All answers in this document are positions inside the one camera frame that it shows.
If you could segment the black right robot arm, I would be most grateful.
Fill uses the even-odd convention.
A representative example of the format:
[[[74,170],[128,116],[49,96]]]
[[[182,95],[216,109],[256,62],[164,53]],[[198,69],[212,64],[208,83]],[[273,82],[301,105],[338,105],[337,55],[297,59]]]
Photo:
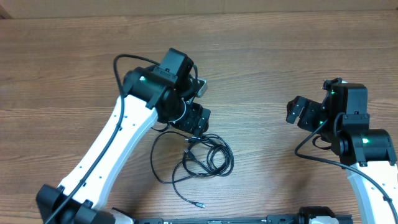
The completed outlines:
[[[397,155],[384,129],[371,129],[368,89],[342,78],[325,80],[321,103],[296,96],[287,103],[288,123],[310,132],[294,150],[296,156],[346,171],[363,223],[397,223]],[[339,161],[299,153],[308,141],[328,143]]]

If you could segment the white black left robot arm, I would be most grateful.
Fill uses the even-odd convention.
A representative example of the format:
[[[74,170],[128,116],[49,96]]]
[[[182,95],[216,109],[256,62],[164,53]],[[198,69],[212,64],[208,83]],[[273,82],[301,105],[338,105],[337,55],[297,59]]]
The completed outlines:
[[[208,129],[210,111],[194,103],[207,88],[191,75],[197,68],[183,52],[169,49],[160,63],[151,61],[124,78],[111,117],[78,165],[57,187],[43,185],[36,202],[44,223],[135,223],[127,213],[105,208],[120,171],[137,143],[156,122],[169,124],[194,139]]]

